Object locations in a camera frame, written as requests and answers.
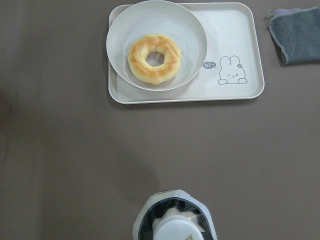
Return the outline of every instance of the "folded cloth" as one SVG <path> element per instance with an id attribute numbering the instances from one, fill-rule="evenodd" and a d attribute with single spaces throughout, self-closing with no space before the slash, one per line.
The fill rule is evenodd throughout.
<path id="1" fill-rule="evenodd" d="M 285 64 L 320 60 L 320 11 L 277 9 L 269 22 L 269 31 L 281 48 Z"/>

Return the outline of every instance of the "rectangular tray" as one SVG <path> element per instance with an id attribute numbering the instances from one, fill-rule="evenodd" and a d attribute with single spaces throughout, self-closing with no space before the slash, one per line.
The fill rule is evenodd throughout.
<path id="1" fill-rule="evenodd" d="M 258 97 L 265 87 L 256 28 L 251 10 L 237 2 L 180 3 L 201 22 L 207 36 L 207 55 L 203 67 L 186 85 L 168 91 L 148 91 L 121 78 L 109 62 L 108 90 L 121 104 L 239 100 Z M 109 27 L 131 5 L 116 7 L 109 16 Z M 223 84 L 221 59 L 239 59 L 245 80 Z"/>

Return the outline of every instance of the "bunny drawing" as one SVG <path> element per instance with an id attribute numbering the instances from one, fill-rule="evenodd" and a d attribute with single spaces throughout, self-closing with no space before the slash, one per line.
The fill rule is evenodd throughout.
<path id="1" fill-rule="evenodd" d="M 240 59 L 237 56 L 223 56 L 220 59 L 220 79 L 218 83 L 220 85 L 225 84 L 246 84 L 246 73 L 240 64 Z"/>

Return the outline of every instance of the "donut hole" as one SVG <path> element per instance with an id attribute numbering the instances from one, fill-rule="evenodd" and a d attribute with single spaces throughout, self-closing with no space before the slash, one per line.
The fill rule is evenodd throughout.
<path id="1" fill-rule="evenodd" d="M 160 66 L 164 64 L 165 56 L 158 52 L 150 52 L 146 57 L 146 62 L 152 67 Z"/>

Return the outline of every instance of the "golden brown donut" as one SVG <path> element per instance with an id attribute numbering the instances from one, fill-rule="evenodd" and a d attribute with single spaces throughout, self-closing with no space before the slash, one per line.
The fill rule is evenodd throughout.
<path id="1" fill-rule="evenodd" d="M 151 66 L 146 59 L 150 53 L 164 56 L 163 64 Z M 128 55 L 133 75 L 145 82 L 159 85 L 171 80 L 180 69 L 182 52 L 176 43 L 164 34 L 149 34 L 136 41 Z"/>

